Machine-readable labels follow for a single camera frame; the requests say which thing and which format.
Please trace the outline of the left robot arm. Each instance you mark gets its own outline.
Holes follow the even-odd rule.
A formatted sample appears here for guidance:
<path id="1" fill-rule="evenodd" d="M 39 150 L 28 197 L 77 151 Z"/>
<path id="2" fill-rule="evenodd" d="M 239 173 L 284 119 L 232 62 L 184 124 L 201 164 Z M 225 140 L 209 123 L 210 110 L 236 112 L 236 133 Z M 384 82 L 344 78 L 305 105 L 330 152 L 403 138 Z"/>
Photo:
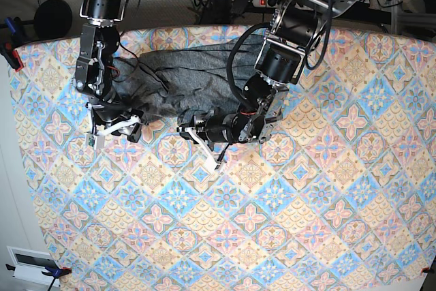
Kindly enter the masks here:
<path id="1" fill-rule="evenodd" d="M 309 55 L 320 42 L 327 43 L 332 19 L 357 0 L 276 0 L 270 23 L 250 27 L 238 39 L 228 57 L 225 72 L 233 96 L 240 102 L 235 112 L 221 114 L 212 109 L 180 122 L 178 133 L 204 151 L 206 169 L 218 170 L 225 151 L 214 153 L 216 144 L 267 142 L 283 118 L 285 95 L 309 67 Z M 243 88 L 236 86 L 233 63 L 243 42 L 265 28 L 262 47 L 253 66 L 255 73 Z"/>

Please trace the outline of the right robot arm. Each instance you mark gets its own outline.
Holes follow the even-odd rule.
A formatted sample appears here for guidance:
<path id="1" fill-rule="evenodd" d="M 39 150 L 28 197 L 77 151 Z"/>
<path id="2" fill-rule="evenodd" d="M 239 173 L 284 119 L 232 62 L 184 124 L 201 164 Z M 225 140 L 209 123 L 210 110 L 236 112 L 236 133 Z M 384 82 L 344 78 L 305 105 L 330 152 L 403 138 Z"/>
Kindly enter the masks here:
<path id="1" fill-rule="evenodd" d="M 136 142 L 140 137 L 140 112 L 117 93 L 113 83 L 119 76 L 113 55 L 120 46 L 116 24 L 121 22 L 128 0 L 84 0 L 80 16 L 86 19 L 80 35 L 74 86 L 88 97 L 90 130 L 86 144 L 104 147 L 106 136 L 125 135 Z"/>

